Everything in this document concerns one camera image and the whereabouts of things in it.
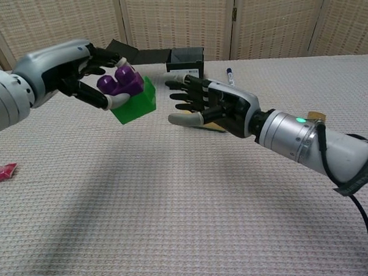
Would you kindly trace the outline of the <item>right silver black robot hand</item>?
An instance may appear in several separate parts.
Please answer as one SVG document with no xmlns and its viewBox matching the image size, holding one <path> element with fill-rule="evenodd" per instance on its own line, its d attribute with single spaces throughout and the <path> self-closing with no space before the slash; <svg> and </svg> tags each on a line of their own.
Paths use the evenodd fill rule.
<svg viewBox="0 0 368 276">
<path fill-rule="evenodd" d="M 261 110 L 257 96 L 224 82 L 191 74 L 166 73 L 164 76 L 165 85 L 179 91 L 169 96 L 180 102 L 175 108 L 187 111 L 170 114 L 171 124 L 191 128 L 215 123 L 236 137 L 251 136 L 250 121 Z"/>
</svg>

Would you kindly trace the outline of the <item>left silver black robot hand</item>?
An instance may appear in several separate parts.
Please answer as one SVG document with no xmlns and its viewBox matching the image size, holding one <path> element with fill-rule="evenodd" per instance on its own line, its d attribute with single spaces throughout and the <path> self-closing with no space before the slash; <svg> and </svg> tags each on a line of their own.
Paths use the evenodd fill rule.
<svg viewBox="0 0 368 276">
<path fill-rule="evenodd" d="M 130 95 L 105 95 L 81 79 L 93 74 L 102 76 L 104 67 L 119 67 L 126 62 L 118 53 L 77 39 L 26 54 L 16 63 L 13 73 L 30 85 L 35 100 L 33 108 L 60 92 L 106 111 L 121 107 L 130 100 Z"/>
</svg>

